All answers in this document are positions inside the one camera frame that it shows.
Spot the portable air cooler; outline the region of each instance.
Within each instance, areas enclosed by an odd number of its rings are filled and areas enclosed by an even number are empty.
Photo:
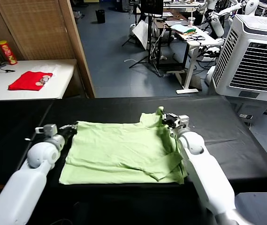
[[[228,96],[241,118],[252,119],[259,106],[267,108],[267,17],[236,15],[211,85]]]

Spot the white robot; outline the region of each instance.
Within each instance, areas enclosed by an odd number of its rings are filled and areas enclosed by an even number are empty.
[[[236,210],[235,193],[217,160],[209,154],[203,138],[191,132],[189,117],[164,113],[162,123],[179,143],[183,163],[201,203],[215,216],[219,225],[251,225]],[[36,128],[47,138],[32,146],[27,159],[0,194],[0,225],[25,225],[46,185],[46,175],[60,156],[67,139],[76,134],[76,125],[57,131],[54,124]]]
[[[204,10],[207,7],[207,11],[205,12],[206,20],[202,23],[209,23],[212,33],[210,36],[215,38],[218,41],[218,45],[215,46],[204,46],[200,48],[201,54],[198,57],[199,61],[214,61],[215,58],[220,54],[221,46],[223,46],[225,40],[222,38],[224,35],[224,29],[220,23],[219,18],[224,15],[229,15],[230,13],[241,9],[243,14],[245,15],[254,15],[255,11],[259,5],[259,0],[241,0],[238,2],[237,0],[229,0],[231,3],[231,7],[221,10],[220,12],[216,12],[216,4],[218,0],[207,0],[207,6],[202,6],[198,10]],[[228,22],[232,24],[232,17],[228,18]]]
[[[20,170],[8,180],[0,193],[0,225],[25,225],[41,196],[48,172],[54,168],[60,151],[77,133],[76,124],[57,130],[55,124],[35,128],[44,141],[33,145]]]

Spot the red cloth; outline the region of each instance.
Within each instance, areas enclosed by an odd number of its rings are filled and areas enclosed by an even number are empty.
[[[52,73],[27,71],[9,85],[8,90],[40,90],[52,75]]]

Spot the blue floor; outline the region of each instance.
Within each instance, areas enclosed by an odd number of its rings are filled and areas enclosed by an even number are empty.
[[[106,23],[97,24],[96,9],[104,9]],[[83,43],[88,67],[98,98],[113,97],[151,97],[178,96],[176,90],[180,85],[176,78],[167,75],[159,78],[145,64],[129,69],[134,61],[147,55],[141,47],[133,44],[121,45],[128,39],[129,27],[134,23],[134,16],[116,12],[110,2],[89,4],[87,8],[78,8],[85,17],[78,23],[79,34]],[[168,59],[175,53],[176,58],[183,59],[185,44],[175,40],[170,47],[163,47],[162,54]],[[206,70],[197,65],[194,73],[205,78]],[[206,95],[207,86],[201,80],[203,90],[197,94]],[[250,130],[267,151],[267,116],[251,125]],[[267,225],[267,193],[242,193],[236,197],[237,209],[256,225]]]

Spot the folded cloth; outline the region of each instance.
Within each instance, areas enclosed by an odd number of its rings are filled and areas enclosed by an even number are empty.
[[[186,175],[158,111],[134,124],[79,121],[59,182],[182,184]]]
[[[196,31],[195,28],[193,27],[188,27],[188,26],[182,26],[181,24],[176,24],[171,26],[172,30],[176,30],[182,34],[186,33],[187,31],[191,30],[191,31]]]
[[[40,90],[52,75],[52,73],[27,71],[9,85],[8,90]]]

